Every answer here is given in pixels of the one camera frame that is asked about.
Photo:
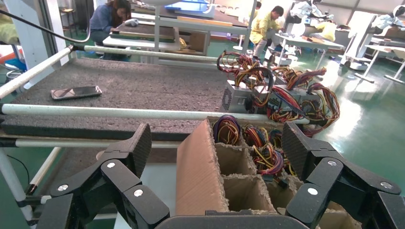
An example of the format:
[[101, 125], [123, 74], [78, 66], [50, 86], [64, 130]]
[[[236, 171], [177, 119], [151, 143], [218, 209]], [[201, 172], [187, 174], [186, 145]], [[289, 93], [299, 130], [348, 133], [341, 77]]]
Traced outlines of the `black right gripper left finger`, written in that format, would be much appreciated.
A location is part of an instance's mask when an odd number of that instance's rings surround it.
[[110, 204], [133, 229], [157, 227], [170, 210], [140, 180], [150, 151], [148, 124], [131, 138], [111, 143], [93, 165], [54, 184], [37, 228], [84, 229]]

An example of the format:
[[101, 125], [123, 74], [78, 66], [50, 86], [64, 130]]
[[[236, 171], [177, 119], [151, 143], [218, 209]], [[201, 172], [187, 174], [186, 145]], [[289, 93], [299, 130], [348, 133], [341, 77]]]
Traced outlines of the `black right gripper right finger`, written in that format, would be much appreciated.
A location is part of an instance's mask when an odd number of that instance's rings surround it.
[[402, 229], [405, 198], [393, 181], [346, 160], [330, 143], [307, 137], [292, 122], [282, 130], [282, 149], [302, 185], [285, 214], [313, 229], [330, 202], [364, 229]]

